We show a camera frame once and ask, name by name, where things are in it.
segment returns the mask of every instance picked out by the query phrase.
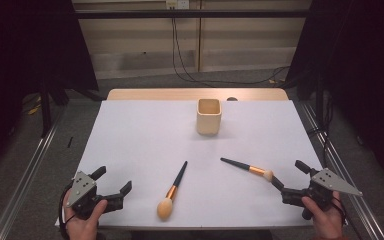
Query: gold ferrule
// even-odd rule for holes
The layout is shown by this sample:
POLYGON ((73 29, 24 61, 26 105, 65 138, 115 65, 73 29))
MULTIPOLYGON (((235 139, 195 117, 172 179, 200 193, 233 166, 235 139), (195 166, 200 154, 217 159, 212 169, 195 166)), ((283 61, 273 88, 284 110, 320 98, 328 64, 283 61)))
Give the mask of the gold ferrule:
POLYGON ((167 192, 166 198, 169 198, 172 201, 174 201, 174 197, 176 196, 176 192, 177 192, 177 187, 174 185, 171 186, 170 190, 168 190, 168 192, 167 192))
POLYGON ((249 171, 252 172, 252 173, 255 173, 257 175, 260 175, 260 176, 263 176, 264 172, 265 172, 264 169, 261 169, 261 168, 258 168, 258 167, 253 167, 253 166, 249 166, 249 171))

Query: white paper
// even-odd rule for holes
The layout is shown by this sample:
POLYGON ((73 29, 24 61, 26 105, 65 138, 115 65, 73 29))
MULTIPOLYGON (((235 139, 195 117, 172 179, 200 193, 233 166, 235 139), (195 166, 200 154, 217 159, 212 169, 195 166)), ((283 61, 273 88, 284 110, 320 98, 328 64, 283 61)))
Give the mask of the white paper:
POLYGON ((270 169, 285 187, 308 187, 295 160, 321 165, 292 101, 222 102, 218 135, 196 132, 196 101, 106 101, 101 105, 78 170, 106 166, 98 194, 132 181, 124 209, 100 226, 129 229, 273 228, 310 225, 302 208, 282 203, 263 177, 221 157, 270 169), (183 163, 188 166, 168 220, 157 216, 183 163))

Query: cup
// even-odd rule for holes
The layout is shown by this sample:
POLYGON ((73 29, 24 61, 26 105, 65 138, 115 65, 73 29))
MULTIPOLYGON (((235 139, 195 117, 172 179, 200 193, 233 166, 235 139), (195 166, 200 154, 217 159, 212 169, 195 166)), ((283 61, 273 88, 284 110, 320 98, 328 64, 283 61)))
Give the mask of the cup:
POLYGON ((215 135, 220 129, 221 103, 218 99, 199 99, 196 130, 202 135, 215 135))

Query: hand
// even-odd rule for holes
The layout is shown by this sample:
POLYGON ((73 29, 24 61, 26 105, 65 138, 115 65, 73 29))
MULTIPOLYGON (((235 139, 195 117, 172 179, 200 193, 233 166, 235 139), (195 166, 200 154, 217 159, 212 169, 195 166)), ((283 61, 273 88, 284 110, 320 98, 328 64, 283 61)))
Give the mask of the hand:
MULTIPOLYGON (((341 204, 338 202, 339 193, 334 191, 333 197, 332 203, 341 209, 341 204)), ((342 215, 338 209, 331 207, 323 212, 309 197, 303 197, 302 203, 313 213, 313 226, 318 237, 327 239, 342 237, 342 215)))
MULTIPOLYGON (((64 205, 68 201, 70 191, 65 194, 64 205)), ((70 236, 70 240, 95 240, 98 232, 98 220, 104 213, 107 207, 108 201, 101 200, 93 209, 92 215, 87 220, 82 220, 77 217, 73 217, 66 223, 67 233, 70 236)), ((65 221, 74 216, 73 209, 64 207, 65 221)))

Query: makeup brush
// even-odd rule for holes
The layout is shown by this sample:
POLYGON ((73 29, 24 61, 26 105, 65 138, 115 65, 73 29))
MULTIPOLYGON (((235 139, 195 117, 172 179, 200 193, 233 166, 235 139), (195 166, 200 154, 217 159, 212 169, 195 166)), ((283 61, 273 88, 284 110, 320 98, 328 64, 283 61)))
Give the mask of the makeup brush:
POLYGON ((248 165, 245 163, 236 162, 236 161, 233 161, 233 160, 230 160, 227 158, 220 158, 220 160, 222 160, 223 162, 230 163, 230 164, 232 164, 236 167, 242 168, 244 170, 247 170, 249 172, 255 173, 257 175, 263 176, 269 182, 272 182, 273 178, 275 178, 273 176, 273 172, 271 170, 264 170, 264 169, 254 167, 254 166, 251 166, 251 165, 248 165))
POLYGON ((174 197, 176 196, 177 189, 179 188, 180 181, 182 180, 187 165, 188 161, 185 161, 182 169, 180 169, 179 174, 174 180, 173 186, 168 190, 166 197, 158 204, 157 214, 163 220, 167 219, 173 210, 174 197))

